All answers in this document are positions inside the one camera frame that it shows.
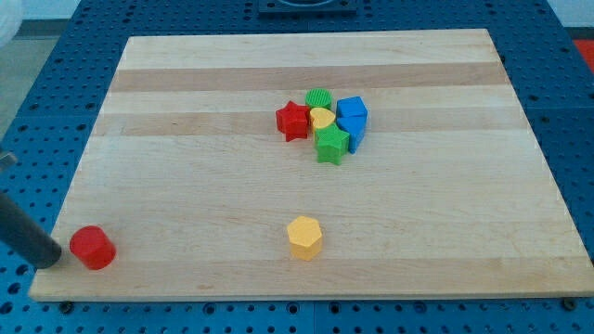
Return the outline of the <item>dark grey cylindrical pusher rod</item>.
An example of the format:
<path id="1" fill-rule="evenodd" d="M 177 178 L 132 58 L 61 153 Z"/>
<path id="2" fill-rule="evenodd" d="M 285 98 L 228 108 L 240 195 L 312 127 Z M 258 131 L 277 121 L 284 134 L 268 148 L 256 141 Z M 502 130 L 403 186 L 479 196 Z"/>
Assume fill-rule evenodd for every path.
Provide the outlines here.
<path id="1" fill-rule="evenodd" d="M 1 241 L 38 269 L 56 264 L 61 247 L 7 194 L 1 194 Z"/>

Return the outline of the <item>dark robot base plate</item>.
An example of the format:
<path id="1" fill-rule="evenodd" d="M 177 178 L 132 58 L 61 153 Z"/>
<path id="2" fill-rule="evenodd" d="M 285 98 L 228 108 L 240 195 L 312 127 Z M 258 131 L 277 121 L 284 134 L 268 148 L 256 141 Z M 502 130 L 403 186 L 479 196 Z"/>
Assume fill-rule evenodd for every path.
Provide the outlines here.
<path id="1" fill-rule="evenodd" d="M 355 14 L 357 0 L 257 0 L 258 14 Z"/>

